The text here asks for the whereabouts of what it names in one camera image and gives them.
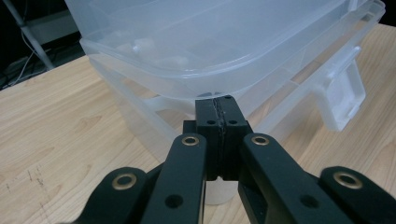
plastic storage container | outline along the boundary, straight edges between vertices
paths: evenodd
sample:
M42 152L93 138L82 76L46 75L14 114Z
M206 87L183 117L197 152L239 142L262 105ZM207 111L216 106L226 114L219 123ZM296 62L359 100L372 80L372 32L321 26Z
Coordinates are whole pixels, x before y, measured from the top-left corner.
M255 132L281 139L315 105L342 130L365 96L359 41L385 12L372 0L66 3L130 129L160 161L194 100L225 94Z

floor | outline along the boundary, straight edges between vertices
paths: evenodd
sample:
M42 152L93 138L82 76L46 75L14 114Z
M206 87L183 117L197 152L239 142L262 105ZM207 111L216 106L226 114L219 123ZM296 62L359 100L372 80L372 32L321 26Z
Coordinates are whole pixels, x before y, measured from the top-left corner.
M46 53L56 67L85 55L78 41L69 43L65 46L47 49ZM46 71L47 68L32 52L31 55L17 60L2 71L0 91L45 73Z

screw hole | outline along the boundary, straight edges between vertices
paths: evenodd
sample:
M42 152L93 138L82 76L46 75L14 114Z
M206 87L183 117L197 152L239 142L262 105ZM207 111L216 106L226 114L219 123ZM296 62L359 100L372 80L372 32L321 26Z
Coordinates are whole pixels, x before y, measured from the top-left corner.
M194 137L194 136L187 136L187 137L184 137L181 140L181 142L184 145L186 145L186 146L192 147L192 146L195 146L195 145L197 145L199 143L199 139L197 137Z
M117 177L113 179L112 186L116 190L125 190L133 187L136 180L137 178L134 174L117 175Z
M165 204L169 208L179 208L183 204L183 198L180 195L169 195L165 199Z
M262 136L254 136L251 138L251 141L258 146L266 146L270 143L268 138Z
M336 172L332 177L338 184L349 189L361 189L363 187L363 183L356 176L346 172Z
M303 195L300 197L300 202L307 208L318 208L319 202L311 195Z

wooden table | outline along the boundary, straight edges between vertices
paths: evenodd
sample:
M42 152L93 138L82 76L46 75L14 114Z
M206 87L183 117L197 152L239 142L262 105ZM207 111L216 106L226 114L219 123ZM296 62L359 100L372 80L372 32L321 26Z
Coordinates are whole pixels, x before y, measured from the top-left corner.
M342 165L396 196L396 28L377 25L358 58L367 97L340 132L317 111L283 142L306 171ZM0 92L0 223L78 217L110 171L158 162L127 129L104 81L82 57ZM205 223L248 223L238 196Z

stacked plastic bins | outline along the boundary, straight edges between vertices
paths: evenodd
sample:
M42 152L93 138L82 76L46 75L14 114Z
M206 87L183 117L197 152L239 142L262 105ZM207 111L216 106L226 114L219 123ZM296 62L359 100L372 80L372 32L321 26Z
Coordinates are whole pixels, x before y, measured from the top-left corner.
M66 0L132 132L164 161L194 100L231 94L283 138L316 105L342 130L365 97L355 57L372 0Z

